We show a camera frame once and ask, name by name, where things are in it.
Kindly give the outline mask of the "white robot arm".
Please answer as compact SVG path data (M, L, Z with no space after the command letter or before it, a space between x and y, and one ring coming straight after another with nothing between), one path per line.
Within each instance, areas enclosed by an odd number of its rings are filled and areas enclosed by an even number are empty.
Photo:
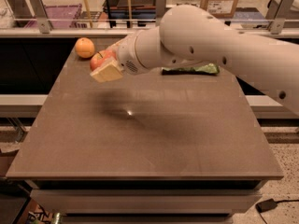
M91 76L107 82L158 67L214 63L299 114L299 46L241 34L205 10L180 5L160 25L140 30L95 54Z

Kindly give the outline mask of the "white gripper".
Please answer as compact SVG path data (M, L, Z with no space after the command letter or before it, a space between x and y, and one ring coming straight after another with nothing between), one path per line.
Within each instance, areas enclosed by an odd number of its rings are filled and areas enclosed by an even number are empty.
M97 82L104 83L123 78L122 68L131 75L148 73L149 69L137 58L135 45L138 35L139 32L128 35L107 47L107 50L116 52L120 64L114 57L107 58L91 71L90 76Z

